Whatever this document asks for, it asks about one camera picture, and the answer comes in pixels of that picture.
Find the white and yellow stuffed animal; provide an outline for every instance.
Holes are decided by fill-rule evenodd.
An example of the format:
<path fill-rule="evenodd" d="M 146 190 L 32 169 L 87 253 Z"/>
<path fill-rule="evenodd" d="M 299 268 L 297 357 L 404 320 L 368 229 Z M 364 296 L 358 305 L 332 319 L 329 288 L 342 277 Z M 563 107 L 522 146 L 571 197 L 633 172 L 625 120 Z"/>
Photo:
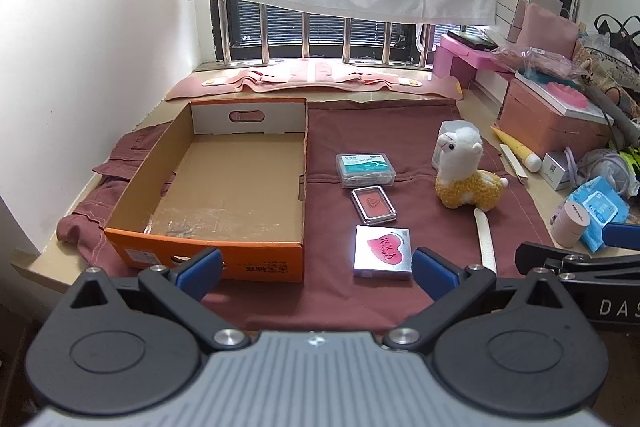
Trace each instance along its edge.
<path fill-rule="evenodd" d="M 471 127 L 438 136 L 441 147 L 440 169 L 436 177 L 436 194 L 447 208 L 474 204 L 483 212 L 494 208 L 507 186 L 506 178 L 479 171 L 482 139 Z"/>

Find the heart logo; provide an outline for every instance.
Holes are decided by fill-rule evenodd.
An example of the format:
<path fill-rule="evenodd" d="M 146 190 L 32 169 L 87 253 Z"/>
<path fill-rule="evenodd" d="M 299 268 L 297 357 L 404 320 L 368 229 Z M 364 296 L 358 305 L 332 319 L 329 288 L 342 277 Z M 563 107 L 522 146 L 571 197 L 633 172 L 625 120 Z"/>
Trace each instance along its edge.
<path fill-rule="evenodd" d="M 402 261 L 402 254 L 398 250 L 401 241 L 393 233 L 387 233 L 377 239 L 367 239 L 367 244 L 373 254 L 384 263 L 398 264 Z"/>

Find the yellow tube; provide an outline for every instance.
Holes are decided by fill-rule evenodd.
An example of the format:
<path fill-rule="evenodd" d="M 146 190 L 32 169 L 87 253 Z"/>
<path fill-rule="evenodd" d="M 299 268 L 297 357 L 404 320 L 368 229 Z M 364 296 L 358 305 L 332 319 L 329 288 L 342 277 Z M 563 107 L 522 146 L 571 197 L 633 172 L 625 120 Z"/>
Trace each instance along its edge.
<path fill-rule="evenodd" d="M 491 129 L 493 129 L 500 141 L 513 151 L 514 155 L 520 159 L 529 172 L 538 172 L 540 170 L 542 167 L 542 160 L 531 149 L 529 149 L 529 147 L 523 145 L 513 136 L 508 135 L 493 125 L 491 126 Z"/>

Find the gray ribbed surface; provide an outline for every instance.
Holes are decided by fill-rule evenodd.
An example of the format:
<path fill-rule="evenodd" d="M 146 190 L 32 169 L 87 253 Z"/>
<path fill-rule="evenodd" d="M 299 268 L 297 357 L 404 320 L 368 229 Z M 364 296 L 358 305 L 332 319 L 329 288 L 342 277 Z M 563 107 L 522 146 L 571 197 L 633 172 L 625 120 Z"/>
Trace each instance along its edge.
<path fill-rule="evenodd" d="M 46 410 L 38 427 L 602 427 L 590 413 L 533 422 L 479 412 L 445 393 L 418 355 L 381 349 L 369 333 L 274 333 L 209 359 L 179 397 L 126 418 Z"/>

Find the open box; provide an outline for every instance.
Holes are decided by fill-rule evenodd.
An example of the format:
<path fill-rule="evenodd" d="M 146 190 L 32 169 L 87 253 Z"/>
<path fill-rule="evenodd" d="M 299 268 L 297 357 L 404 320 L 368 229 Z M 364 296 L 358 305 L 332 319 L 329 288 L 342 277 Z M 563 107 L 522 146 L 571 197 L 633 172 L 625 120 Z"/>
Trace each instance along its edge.
<path fill-rule="evenodd" d="M 302 282 L 305 136 L 303 98 L 188 103 L 129 182 L 107 238 L 132 267 L 216 246 L 226 279 Z"/>

